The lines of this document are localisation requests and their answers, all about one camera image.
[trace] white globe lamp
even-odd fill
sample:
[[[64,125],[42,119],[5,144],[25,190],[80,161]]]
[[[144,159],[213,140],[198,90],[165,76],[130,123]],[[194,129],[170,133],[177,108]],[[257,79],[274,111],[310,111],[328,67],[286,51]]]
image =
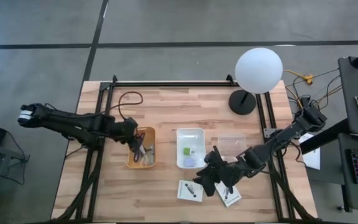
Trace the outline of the white globe lamp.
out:
[[[270,49],[255,48],[244,53],[236,64],[234,76],[243,90],[234,91],[229,107],[236,114],[251,113],[256,107],[253,94],[266,93],[273,89],[283,74],[280,57]]]

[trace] small card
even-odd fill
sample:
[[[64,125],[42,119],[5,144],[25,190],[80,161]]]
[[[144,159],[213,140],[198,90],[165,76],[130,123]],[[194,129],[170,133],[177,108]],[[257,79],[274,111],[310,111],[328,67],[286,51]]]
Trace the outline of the small card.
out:
[[[232,205],[234,202],[241,199],[241,194],[237,190],[237,187],[233,187],[233,194],[230,194],[229,189],[224,185],[223,182],[215,184],[216,191],[218,191],[219,196],[223,200],[223,203],[226,207]]]
[[[192,181],[179,180],[178,198],[192,200],[195,202],[203,201],[203,186]]]

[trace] clear plastic container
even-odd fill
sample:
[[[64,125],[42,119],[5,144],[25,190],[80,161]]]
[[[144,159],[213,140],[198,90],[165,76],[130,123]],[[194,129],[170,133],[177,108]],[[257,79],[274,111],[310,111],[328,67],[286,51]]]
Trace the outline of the clear plastic container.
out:
[[[190,149],[190,153],[186,155],[185,151],[188,151],[188,149]],[[202,168],[205,166],[205,155],[205,136],[203,129],[180,128],[177,130],[177,165],[179,168]]]
[[[220,134],[218,149],[224,161],[236,162],[236,156],[247,149],[246,136],[243,134]]]

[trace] white plastic container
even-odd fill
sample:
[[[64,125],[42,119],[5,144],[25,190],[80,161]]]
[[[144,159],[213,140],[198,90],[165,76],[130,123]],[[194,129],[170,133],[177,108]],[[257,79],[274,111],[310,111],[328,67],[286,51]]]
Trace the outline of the white plastic container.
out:
[[[191,149],[189,156],[184,155],[186,147]],[[205,166],[205,136],[201,128],[180,128],[177,130],[177,165],[181,169],[197,169]],[[193,166],[185,166],[185,159],[191,158]]]

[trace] lamp base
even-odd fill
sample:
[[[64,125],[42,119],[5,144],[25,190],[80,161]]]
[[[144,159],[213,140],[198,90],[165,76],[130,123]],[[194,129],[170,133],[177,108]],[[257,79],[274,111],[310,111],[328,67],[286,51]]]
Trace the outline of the lamp base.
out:
[[[230,95],[229,107],[236,114],[247,115],[255,109],[256,100],[253,94],[245,90],[236,90]]]

